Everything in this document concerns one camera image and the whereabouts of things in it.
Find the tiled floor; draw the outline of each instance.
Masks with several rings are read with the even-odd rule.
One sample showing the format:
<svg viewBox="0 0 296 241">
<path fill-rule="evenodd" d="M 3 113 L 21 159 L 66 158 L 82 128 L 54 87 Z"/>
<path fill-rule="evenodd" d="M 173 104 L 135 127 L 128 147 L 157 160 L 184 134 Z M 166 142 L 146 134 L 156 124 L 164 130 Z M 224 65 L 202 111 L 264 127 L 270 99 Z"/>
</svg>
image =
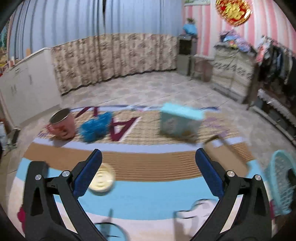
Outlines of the tiled floor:
<svg viewBox="0 0 296 241">
<path fill-rule="evenodd" d="M 246 138 L 255 158 L 265 168 L 274 151 L 287 150 L 296 158 L 296 149 L 270 123 L 246 106 L 212 90 L 208 83 L 189 81 L 176 72 L 151 72 L 112 79 L 72 91 L 63 97 L 63 107 L 85 107 L 112 104 L 160 106 L 174 102 L 192 107 L 219 107 Z M 30 123 L 21 131 L 18 148 L 0 163 L 0 203 L 6 209 L 12 181 L 20 158 L 52 113 Z"/>
</svg>

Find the pink striped wall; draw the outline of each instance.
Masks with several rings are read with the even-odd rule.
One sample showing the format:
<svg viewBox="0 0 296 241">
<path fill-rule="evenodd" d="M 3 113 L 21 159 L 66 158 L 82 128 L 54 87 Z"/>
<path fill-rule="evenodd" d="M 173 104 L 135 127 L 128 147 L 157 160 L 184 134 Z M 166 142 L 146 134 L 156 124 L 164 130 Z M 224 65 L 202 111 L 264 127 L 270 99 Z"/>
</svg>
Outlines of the pink striped wall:
<svg viewBox="0 0 296 241">
<path fill-rule="evenodd" d="M 296 31 L 279 6 L 273 0 L 248 1 L 253 13 L 245 24 L 235 27 L 236 31 L 255 47 L 265 34 L 296 52 Z M 211 0 L 211 5 L 183 8 L 183 22 L 186 18 L 194 18 L 196 22 L 197 54 L 214 56 L 213 46 L 219 40 L 220 31 L 233 28 L 220 17 L 215 3 L 216 0 Z"/>
</svg>

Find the dresser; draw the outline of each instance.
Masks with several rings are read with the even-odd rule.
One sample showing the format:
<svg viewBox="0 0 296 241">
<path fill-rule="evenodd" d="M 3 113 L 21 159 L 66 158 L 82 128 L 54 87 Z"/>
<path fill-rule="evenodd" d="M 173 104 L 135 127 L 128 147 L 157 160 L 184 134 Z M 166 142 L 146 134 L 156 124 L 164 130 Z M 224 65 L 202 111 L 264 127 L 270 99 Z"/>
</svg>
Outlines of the dresser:
<svg viewBox="0 0 296 241">
<path fill-rule="evenodd" d="M 249 94 L 254 73 L 254 54 L 216 46 L 212 87 L 239 103 Z"/>
<path fill-rule="evenodd" d="M 0 77 L 0 101 L 11 127 L 24 127 L 33 117 L 59 109 L 62 99 L 49 48 L 17 63 Z"/>
</svg>

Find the blue stripe on rug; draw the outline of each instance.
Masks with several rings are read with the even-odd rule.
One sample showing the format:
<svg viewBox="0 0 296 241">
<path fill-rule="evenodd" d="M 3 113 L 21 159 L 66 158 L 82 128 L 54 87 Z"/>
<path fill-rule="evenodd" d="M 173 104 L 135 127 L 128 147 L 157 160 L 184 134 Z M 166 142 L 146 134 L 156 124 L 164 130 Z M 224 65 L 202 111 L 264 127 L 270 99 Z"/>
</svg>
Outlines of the blue stripe on rug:
<svg viewBox="0 0 296 241">
<path fill-rule="evenodd" d="M 244 141 L 243 137 L 230 137 L 225 138 L 229 145 L 241 143 Z M 122 143 L 83 143 L 75 141 L 63 141 L 54 139 L 35 138 L 34 143 L 41 145 L 49 145 L 55 147 L 64 147 L 77 150 L 90 150 L 99 149 L 100 151 L 114 151 L 123 153 L 172 153 L 183 151 L 196 151 L 202 147 L 202 143 L 178 143 L 178 144 L 161 144 L 161 145 L 130 145 Z M 222 145 L 219 140 L 213 141 L 215 147 Z"/>
<path fill-rule="evenodd" d="M 23 158 L 16 177 L 25 180 L 30 160 Z M 264 174 L 256 160 L 248 162 L 250 172 L 247 177 Z M 49 177 L 58 176 L 61 171 L 50 168 Z M 94 194 L 87 190 L 78 200 L 86 212 L 129 220 L 162 220 L 173 217 L 173 212 L 189 210 L 199 199 L 216 199 L 204 178 L 192 178 L 170 182 L 128 182 L 116 181 L 113 189 L 106 195 Z M 62 202 L 55 195 L 56 202 Z"/>
</svg>

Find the white cabinet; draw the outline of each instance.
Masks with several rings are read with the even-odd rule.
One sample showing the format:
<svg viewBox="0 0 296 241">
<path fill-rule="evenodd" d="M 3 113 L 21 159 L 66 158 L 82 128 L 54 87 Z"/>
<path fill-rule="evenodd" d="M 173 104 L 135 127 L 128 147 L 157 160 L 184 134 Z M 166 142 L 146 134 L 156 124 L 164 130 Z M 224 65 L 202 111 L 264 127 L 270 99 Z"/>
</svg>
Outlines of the white cabinet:
<svg viewBox="0 0 296 241">
<path fill-rule="evenodd" d="M 1 76 L 0 92 L 6 118 L 12 127 L 23 127 L 32 117 L 58 108 L 62 100 L 50 49 L 30 55 Z"/>
</svg>

